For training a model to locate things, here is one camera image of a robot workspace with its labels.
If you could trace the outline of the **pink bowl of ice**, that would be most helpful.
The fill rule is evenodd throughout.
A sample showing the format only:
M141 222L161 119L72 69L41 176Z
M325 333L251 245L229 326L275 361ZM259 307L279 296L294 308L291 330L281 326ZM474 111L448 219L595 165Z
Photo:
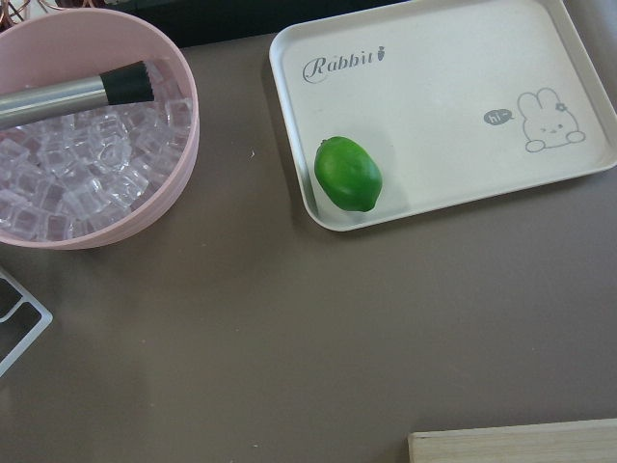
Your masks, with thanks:
M155 100L18 124L1 134L1 240L51 250L121 241L176 201L197 160L193 73L161 30L130 14L76 9L1 36L3 93L150 63Z

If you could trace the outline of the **green lime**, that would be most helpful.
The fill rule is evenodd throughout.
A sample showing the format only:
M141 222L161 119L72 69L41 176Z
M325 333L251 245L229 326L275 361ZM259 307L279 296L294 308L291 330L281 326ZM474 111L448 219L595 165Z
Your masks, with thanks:
M342 210L367 212L381 194L380 169L366 150L349 138L323 140L313 171L326 196Z

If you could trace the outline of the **cream rabbit tray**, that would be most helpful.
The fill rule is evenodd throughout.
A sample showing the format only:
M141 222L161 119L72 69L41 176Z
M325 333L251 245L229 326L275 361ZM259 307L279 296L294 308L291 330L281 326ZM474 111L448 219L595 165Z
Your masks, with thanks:
M409 1L296 24L269 52L308 215L347 232L616 163L616 114L560 1ZM383 177L367 212L318 184L320 143Z

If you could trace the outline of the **steel muddler black tip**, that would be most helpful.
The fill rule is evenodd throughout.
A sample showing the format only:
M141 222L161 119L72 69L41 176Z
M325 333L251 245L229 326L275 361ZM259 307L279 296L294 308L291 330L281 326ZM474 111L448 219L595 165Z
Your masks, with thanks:
M3 130L105 106L154 100L145 62L1 96Z

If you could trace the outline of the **wooden cutting board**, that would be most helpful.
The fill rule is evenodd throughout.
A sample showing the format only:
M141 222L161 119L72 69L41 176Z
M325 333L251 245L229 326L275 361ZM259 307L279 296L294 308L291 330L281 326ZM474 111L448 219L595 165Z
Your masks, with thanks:
M416 432L412 462L614 462L614 419Z

